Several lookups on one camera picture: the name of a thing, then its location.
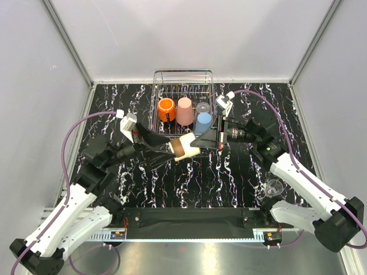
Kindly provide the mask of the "blue plastic cup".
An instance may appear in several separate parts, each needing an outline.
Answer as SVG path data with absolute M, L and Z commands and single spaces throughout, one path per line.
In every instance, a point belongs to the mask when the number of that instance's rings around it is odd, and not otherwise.
M 212 124 L 212 116 L 208 112 L 201 112 L 197 116 L 196 126 L 194 129 L 195 135 L 203 134 Z

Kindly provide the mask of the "metal cup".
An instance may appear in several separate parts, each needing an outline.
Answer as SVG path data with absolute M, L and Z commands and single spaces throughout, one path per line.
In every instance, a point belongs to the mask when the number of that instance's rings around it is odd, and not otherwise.
M 198 147 L 192 147 L 190 144 L 195 140 L 194 133 L 190 132 L 182 135 L 179 138 L 172 139 L 169 142 L 171 152 L 175 155 L 174 160 L 179 162 L 180 160 L 191 158 L 200 154 Z

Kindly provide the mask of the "clear faceted glass tumbler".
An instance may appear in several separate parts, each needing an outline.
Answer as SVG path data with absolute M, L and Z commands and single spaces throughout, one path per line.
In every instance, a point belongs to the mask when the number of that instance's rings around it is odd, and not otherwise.
M 196 106 L 197 113 L 210 113 L 210 104 L 206 102 L 199 102 Z

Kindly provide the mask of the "pink plastic cup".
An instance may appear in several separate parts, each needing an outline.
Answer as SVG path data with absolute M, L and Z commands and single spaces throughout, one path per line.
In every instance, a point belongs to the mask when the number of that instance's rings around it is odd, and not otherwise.
M 189 126 L 194 120 L 192 101 L 188 97 L 178 100 L 176 121 L 179 125 Z

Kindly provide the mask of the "orange cup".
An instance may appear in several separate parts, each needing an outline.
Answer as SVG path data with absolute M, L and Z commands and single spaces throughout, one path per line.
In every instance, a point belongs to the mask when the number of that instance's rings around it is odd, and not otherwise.
M 163 122 L 171 122 L 175 120 L 176 108 L 173 99 L 165 97 L 159 100 L 158 117 Z

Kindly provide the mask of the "small clear plastic cup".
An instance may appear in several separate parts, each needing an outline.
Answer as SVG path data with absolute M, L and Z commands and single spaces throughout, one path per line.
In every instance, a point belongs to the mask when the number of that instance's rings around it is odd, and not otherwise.
M 272 198 L 281 195 L 284 191 L 283 183 L 277 179 L 271 179 L 264 188 L 265 196 Z

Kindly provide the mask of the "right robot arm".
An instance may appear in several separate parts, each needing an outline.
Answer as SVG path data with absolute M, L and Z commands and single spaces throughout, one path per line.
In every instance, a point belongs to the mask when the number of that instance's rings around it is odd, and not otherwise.
M 364 204 L 357 197 L 348 199 L 323 183 L 296 160 L 291 148 L 280 144 L 269 129 L 254 119 L 242 125 L 234 119 L 217 116 L 212 125 L 192 142 L 192 147 L 222 149 L 227 142 L 249 143 L 258 165 L 294 189 L 309 207 L 292 205 L 276 196 L 268 199 L 260 222 L 265 227 L 286 223 L 313 234 L 325 248 L 339 252 L 363 226 Z

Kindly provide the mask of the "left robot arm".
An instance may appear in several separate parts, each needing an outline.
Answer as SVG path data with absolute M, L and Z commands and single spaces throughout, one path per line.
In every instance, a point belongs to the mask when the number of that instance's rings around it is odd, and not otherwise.
M 57 274 L 92 233 L 106 226 L 120 226 L 122 205 L 105 194 L 117 177 L 112 168 L 138 159 L 154 170 L 174 159 L 172 152 L 160 150 L 169 141 L 140 123 L 132 127 L 130 137 L 119 146 L 112 145 L 103 135 L 90 139 L 84 151 L 85 163 L 65 197 L 31 235 L 11 243 L 15 263 L 32 274 Z

